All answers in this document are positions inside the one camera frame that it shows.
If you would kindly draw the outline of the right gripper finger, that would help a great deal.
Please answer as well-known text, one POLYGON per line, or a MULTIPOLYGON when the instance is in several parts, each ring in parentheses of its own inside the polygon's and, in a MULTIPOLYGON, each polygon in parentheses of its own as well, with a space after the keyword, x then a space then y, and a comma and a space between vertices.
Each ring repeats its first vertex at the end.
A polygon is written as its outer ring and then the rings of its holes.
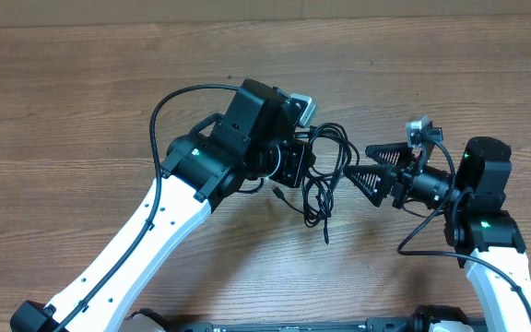
POLYGON ((396 178, 388 165, 351 165, 343 173, 375 207, 389 195, 396 178))
POLYGON ((413 161, 413 148, 407 142, 369 145, 365 154, 380 165, 408 165, 413 161))

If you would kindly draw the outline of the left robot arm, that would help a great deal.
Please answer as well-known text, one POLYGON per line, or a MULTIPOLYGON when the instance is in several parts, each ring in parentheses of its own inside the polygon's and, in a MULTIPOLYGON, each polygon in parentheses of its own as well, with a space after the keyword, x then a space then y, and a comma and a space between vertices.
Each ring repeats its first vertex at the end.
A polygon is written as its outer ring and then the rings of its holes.
POLYGON ((313 162, 295 137, 316 113, 313 98, 253 79, 231 87, 225 113, 175 138, 162 158, 149 134, 155 179, 133 216, 98 257, 47 303, 23 302, 14 331, 116 331, 174 249, 246 180, 296 188, 313 162))

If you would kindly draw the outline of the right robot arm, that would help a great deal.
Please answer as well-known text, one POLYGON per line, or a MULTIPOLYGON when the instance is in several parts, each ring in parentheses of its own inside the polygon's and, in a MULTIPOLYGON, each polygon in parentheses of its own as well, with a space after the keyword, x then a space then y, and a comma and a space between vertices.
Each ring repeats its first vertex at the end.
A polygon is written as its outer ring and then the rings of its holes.
POLYGON ((512 170, 511 148, 487 136, 471 138, 460 165, 428 166, 440 137, 415 134, 407 143, 370 145, 372 165, 344 174, 375 205, 420 202, 430 215, 397 247, 405 256, 453 257, 478 296, 484 317, 469 319, 451 306, 421 305, 406 331, 531 331, 531 278, 526 244, 502 205, 512 170))

